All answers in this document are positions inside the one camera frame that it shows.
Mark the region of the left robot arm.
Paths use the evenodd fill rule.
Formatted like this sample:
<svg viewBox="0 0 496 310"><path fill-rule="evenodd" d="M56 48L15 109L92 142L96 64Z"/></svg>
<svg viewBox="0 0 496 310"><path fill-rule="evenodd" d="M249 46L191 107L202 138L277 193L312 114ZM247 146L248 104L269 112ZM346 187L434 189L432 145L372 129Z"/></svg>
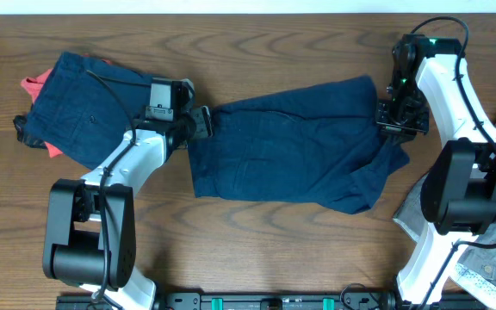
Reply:
<svg viewBox="0 0 496 310"><path fill-rule="evenodd" d="M163 309L157 284L135 266L134 198L179 147L212 136L206 106L196 108L188 79L155 77L121 143L78 180L59 179L49 193L42 269L46 277L90 296L72 309Z"/></svg>

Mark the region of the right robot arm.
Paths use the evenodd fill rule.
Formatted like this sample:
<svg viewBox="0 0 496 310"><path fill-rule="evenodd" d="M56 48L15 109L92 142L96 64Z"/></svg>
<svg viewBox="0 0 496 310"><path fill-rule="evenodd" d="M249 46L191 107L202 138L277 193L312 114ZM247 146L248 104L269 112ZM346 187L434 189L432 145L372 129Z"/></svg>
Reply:
<svg viewBox="0 0 496 310"><path fill-rule="evenodd" d="M411 32L393 47L390 99L375 122L391 140L427 133L433 118L442 143L420 191L425 218L417 246L382 309L437 309L461 255L496 224L496 128L467 72L465 44Z"/></svg>

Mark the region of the grey shorts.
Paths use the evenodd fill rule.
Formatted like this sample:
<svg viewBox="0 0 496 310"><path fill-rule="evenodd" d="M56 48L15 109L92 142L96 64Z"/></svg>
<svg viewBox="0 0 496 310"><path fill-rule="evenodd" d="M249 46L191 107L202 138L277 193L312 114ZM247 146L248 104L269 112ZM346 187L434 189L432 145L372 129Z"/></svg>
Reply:
<svg viewBox="0 0 496 310"><path fill-rule="evenodd" d="M420 206L420 190L425 177L427 174L412 187L393 217L393 221L415 242L419 241L426 222ZM495 241L496 224L492 224L477 239L477 242L484 244ZM459 258L449 278L487 307L496 309L496 249L469 247Z"/></svg>

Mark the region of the navy blue shorts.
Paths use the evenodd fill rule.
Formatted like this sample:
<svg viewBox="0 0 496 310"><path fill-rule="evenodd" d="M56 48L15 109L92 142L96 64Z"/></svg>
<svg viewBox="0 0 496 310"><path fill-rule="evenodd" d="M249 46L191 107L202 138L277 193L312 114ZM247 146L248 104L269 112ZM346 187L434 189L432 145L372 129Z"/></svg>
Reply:
<svg viewBox="0 0 496 310"><path fill-rule="evenodd" d="M377 102L361 76L219 106L213 136L188 146L195 195L370 210L409 162L375 124Z"/></svg>

